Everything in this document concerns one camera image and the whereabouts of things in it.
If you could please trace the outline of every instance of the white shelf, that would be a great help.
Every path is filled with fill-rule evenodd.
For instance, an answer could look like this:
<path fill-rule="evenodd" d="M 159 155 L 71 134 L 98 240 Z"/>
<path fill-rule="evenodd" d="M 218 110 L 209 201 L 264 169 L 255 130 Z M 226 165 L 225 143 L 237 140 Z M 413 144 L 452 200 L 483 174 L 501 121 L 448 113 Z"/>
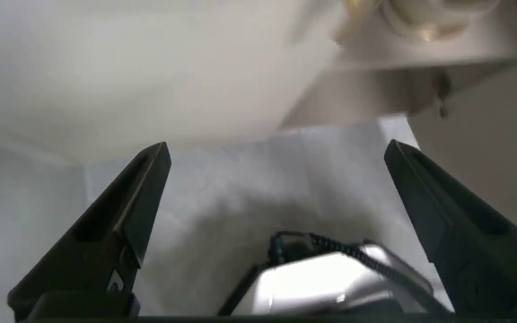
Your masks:
<path fill-rule="evenodd" d="M 517 58 L 517 7 L 504 0 L 456 39 L 423 42 L 399 36 L 382 10 L 352 36 L 331 70 L 455 65 Z"/>

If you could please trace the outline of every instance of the reflective metal surface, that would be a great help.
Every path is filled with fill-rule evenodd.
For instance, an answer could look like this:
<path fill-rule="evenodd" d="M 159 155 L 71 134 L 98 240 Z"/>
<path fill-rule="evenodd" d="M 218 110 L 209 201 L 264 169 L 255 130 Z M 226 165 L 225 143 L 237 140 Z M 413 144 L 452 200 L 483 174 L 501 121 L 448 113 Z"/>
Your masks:
<path fill-rule="evenodd" d="M 428 281 L 392 252 L 375 244 L 362 248 L 372 258 L 399 270 L 433 293 Z M 343 310 L 385 299 L 396 301 L 405 312 L 425 311 L 389 279 L 336 252 L 266 270 L 232 314 L 306 314 Z"/>

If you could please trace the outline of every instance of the white wall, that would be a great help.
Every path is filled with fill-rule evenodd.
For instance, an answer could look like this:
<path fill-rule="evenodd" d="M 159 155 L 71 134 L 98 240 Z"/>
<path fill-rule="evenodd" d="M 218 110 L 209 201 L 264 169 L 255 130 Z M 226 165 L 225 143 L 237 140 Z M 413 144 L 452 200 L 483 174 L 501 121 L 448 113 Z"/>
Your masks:
<path fill-rule="evenodd" d="M 82 167 L 0 147 L 0 301 L 86 207 Z"/>
<path fill-rule="evenodd" d="M 517 224 L 517 66 L 408 119 L 420 148 Z"/>
<path fill-rule="evenodd" d="M 0 129 L 79 162 L 277 129 L 340 47 L 312 0 L 0 0 Z"/>

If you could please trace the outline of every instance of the white surface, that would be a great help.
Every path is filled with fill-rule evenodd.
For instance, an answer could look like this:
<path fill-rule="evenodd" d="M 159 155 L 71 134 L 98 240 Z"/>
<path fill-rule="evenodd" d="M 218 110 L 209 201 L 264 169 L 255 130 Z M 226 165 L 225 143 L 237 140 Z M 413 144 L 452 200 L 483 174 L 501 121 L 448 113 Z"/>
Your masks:
<path fill-rule="evenodd" d="M 0 147 L 0 302 L 86 207 L 83 167 L 58 168 Z"/>
<path fill-rule="evenodd" d="M 462 35 L 441 42 L 405 39 L 393 32 L 382 12 L 375 13 L 352 36 L 332 69 L 391 69 L 513 58 L 517 58 L 517 7 L 515 0 L 504 0 Z"/>
<path fill-rule="evenodd" d="M 517 225 L 517 66 L 409 119 L 422 151 Z"/>
<path fill-rule="evenodd" d="M 408 111 L 403 71 L 343 71 L 322 74 L 301 97 L 282 128 L 346 126 Z"/>
<path fill-rule="evenodd" d="M 171 174 L 136 279 L 142 314 L 213 315 L 249 266 L 266 260 L 279 230 L 379 241 L 441 290 L 383 161 L 388 141 L 408 135 L 398 116 L 220 149 L 171 145 Z M 126 162 L 86 167 L 90 199 Z"/>
<path fill-rule="evenodd" d="M 0 0 L 0 128 L 69 160 L 260 139 L 340 48 L 337 1 Z"/>

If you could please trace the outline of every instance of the black cable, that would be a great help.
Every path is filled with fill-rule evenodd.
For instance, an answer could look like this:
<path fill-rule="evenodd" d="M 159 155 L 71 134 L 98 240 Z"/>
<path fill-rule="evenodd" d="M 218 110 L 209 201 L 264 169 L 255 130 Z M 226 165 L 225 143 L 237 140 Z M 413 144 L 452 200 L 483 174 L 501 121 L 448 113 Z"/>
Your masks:
<path fill-rule="evenodd" d="M 312 245 L 319 248 L 338 251 L 358 260 L 364 266 L 371 270 L 383 275 L 390 279 L 393 283 L 399 284 L 405 288 L 429 313 L 433 314 L 449 314 L 450 312 L 446 309 L 438 300 L 436 300 L 430 293 L 424 288 L 420 287 L 413 280 L 400 273 L 398 270 L 386 266 L 380 261 L 371 258 L 366 253 L 362 252 L 358 248 L 353 248 L 344 243 L 332 240 L 314 233 L 299 233 L 299 232 L 288 232 L 281 231 L 275 234 L 271 238 L 271 249 L 269 256 L 271 260 L 277 263 L 284 262 L 283 251 L 282 251 L 282 235 L 293 235 L 293 236 L 304 236 L 310 238 Z"/>

